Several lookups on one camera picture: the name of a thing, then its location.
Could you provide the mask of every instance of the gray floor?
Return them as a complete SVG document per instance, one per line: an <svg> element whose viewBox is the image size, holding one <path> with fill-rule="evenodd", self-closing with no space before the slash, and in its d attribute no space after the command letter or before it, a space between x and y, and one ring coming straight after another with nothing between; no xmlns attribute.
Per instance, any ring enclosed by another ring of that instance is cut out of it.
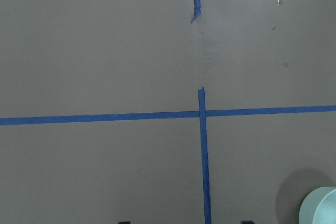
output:
<svg viewBox="0 0 336 224"><path fill-rule="evenodd" d="M334 0L201 1L0 0L0 118L336 104ZM335 117L209 118L213 223L298 223ZM197 119L0 134L0 223L204 223Z"/></svg>

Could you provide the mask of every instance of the gray surface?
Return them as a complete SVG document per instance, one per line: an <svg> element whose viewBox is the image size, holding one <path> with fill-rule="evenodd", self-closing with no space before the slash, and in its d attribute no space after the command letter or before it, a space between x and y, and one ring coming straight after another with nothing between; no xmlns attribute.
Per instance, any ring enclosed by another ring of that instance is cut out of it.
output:
<svg viewBox="0 0 336 224"><path fill-rule="evenodd" d="M2 127L0 223L202 223L197 125Z"/></svg>
<svg viewBox="0 0 336 224"><path fill-rule="evenodd" d="M335 186L334 113L208 118L213 223L298 224L305 196Z"/></svg>
<svg viewBox="0 0 336 224"><path fill-rule="evenodd" d="M335 104L336 2L282 1L0 0L0 117ZM334 120L208 119L213 223L297 223ZM3 224L204 222L197 119L0 134Z"/></svg>
<svg viewBox="0 0 336 224"><path fill-rule="evenodd" d="M202 0L209 109L335 104L336 2L282 1Z"/></svg>
<svg viewBox="0 0 336 224"><path fill-rule="evenodd" d="M1 117L196 110L193 0L0 0Z"/></svg>

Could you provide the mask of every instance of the concrete floor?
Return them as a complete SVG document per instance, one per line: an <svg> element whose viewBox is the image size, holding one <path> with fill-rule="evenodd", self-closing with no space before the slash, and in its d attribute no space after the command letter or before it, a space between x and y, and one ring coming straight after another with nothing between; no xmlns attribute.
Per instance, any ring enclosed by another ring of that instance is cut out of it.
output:
<svg viewBox="0 0 336 224"><path fill-rule="evenodd" d="M201 1L0 0L0 118L336 104L334 0ZM298 223L335 117L209 118L213 223ZM204 223L198 119L0 134L0 223Z"/></svg>

